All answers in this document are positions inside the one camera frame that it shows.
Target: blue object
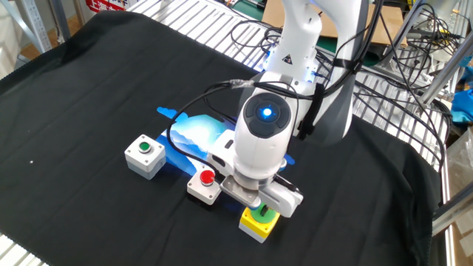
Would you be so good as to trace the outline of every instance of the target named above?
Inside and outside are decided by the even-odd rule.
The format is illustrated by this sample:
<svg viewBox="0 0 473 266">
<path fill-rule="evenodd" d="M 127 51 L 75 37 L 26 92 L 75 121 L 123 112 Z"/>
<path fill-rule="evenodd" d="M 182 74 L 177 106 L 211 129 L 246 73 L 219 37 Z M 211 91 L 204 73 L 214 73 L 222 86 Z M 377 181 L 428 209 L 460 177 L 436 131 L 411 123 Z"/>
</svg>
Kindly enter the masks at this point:
<svg viewBox="0 0 473 266">
<path fill-rule="evenodd" d="M 473 121 L 473 89 L 457 92 L 452 101 L 453 123 Z"/>
<path fill-rule="evenodd" d="M 272 113 L 273 113 L 273 111 L 272 111 L 271 109 L 269 109 L 269 108 L 263 109 L 263 115 L 264 115 L 265 117 L 270 116 Z"/>
<path fill-rule="evenodd" d="M 273 122 L 278 118 L 277 110 L 271 107 L 270 104 L 258 106 L 258 112 L 256 114 L 259 119 L 265 122 Z"/>
</svg>

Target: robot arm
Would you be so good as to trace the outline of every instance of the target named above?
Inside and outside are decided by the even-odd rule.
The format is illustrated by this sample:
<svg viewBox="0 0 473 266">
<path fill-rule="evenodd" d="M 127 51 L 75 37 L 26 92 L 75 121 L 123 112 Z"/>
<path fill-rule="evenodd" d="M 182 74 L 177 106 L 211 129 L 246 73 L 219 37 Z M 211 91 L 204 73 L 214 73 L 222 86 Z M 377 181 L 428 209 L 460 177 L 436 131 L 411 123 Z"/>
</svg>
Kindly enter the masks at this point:
<svg viewBox="0 0 473 266">
<path fill-rule="evenodd" d="M 286 14 L 282 36 L 278 47 L 270 54 L 267 71 L 257 78 L 259 82 L 288 83 L 300 95 L 313 95 L 315 85 L 307 77 L 316 56 L 321 20 L 310 6 L 310 0 L 282 2 Z M 321 0 L 314 4 L 336 25 L 338 58 L 354 59 L 363 35 L 340 46 L 365 28 L 367 1 Z M 347 69 L 336 66 L 331 81 L 336 81 L 345 71 Z M 353 83 L 354 76 L 321 102 L 312 122 L 317 124 L 312 137 L 318 142 L 334 143 L 347 133 L 352 116 Z M 256 88 L 239 113 L 235 131 L 225 132 L 209 152 L 208 161 L 226 176 L 220 188 L 250 208 L 264 202 L 282 216 L 291 217 L 303 196 L 277 173 L 285 164 L 289 140 L 298 135 L 299 124 L 310 104 L 309 100 L 298 102 Z"/>
</svg>

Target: black fabric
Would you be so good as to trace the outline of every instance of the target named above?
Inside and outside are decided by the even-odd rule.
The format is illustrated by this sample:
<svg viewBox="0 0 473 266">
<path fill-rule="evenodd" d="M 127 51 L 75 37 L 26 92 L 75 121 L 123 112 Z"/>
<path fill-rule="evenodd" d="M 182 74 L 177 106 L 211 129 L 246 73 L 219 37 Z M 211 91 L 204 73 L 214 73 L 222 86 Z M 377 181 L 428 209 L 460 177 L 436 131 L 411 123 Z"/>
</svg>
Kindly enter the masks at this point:
<svg viewBox="0 0 473 266">
<path fill-rule="evenodd" d="M 52 265 L 418 265 L 439 177 L 406 143 L 354 117 L 338 144 L 294 140 L 283 176 L 304 193 L 264 244 L 240 204 L 212 211 L 165 166 L 148 181 L 124 149 L 157 137 L 210 84 L 256 73 L 149 18 L 94 17 L 66 44 L 0 81 L 0 231 Z M 232 115 L 238 91 L 211 98 Z M 207 113 L 201 103 L 190 115 Z"/>
</svg>

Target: wire rack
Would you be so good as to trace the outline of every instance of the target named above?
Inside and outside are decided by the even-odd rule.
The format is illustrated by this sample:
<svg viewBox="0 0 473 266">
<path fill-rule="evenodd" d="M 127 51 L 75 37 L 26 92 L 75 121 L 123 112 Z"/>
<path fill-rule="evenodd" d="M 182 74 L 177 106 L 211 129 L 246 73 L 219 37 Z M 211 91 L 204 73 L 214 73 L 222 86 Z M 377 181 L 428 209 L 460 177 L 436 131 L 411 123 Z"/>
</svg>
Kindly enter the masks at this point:
<svg viewBox="0 0 473 266">
<path fill-rule="evenodd" d="M 0 233 L 0 265 L 47 266 L 33 254 Z"/>
<path fill-rule="evenodd" d="M 452 13 L 449 17 L 449 20 L 446 21 L 448 28 L 450 29 L 451 33 L 466 37 L 467 29 L 469 28 L 470 21 L 467 19 L 470 16 L 470 10 L 473 8 L 473 3 L 471 0 L 461 0 L 455 6 L 456 13 Z M 428 15 L 426 13 L 421 13 L 419 16 L 419 21 L 422 21 L 423 18 L 426 20 L 428 19 Z M 459 44 L 463 43 L 463 39 L 458 40 Z M 432 58 L 431 55 L 426 55 L 423 51 L 413 48 L 413 47 L 404 47 L 403 49 L 399 49 L 397 51 L 398 57 L 400 58 L 400 63 L 402 63 L 402 68 L 399 69 L 397 64 L 394 61 L 391 61 L 390 67 L 394 73 L 400 74 L 402 71 L 406 77 L 411 77 L 410 81 L 413 82 L 415 77 L 418 76 L 419 71 L 419 78 L 415 80 L 415 86 L 426 86 L 432 82 L 433 75 L 436 72 L 439 72 L 443 69 L 446 62 L 437 61 Z M 426 65 L 422 70 L 418 70 L 421 66 L 420 63 L 423 60 L 426 60 Z M 431 61 L 431 67 L 427 67 L 427 64 Z M 453 96 L 455 92 L 455 85 L 461 78 L 461 71 L 457 71 L 452 79 L 447 84 L 446 88 L 440 91 L 441 96 Z"/>
</svg>

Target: warning label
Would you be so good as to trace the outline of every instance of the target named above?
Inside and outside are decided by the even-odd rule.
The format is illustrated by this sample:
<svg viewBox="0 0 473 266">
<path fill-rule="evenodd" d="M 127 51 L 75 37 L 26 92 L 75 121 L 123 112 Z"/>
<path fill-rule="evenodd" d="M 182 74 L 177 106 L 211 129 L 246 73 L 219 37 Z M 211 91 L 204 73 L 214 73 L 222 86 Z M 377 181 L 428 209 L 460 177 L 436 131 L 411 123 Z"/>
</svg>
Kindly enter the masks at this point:
<svg viewBox="0 0 473 266">
<path fill-rule="evenodd" d="M 286 55 L 286 57 L 283 58 L 282 60 L 288 64 L 293 64 L 293 60 L 290 59 L 290 55 Z"/>
</svg>

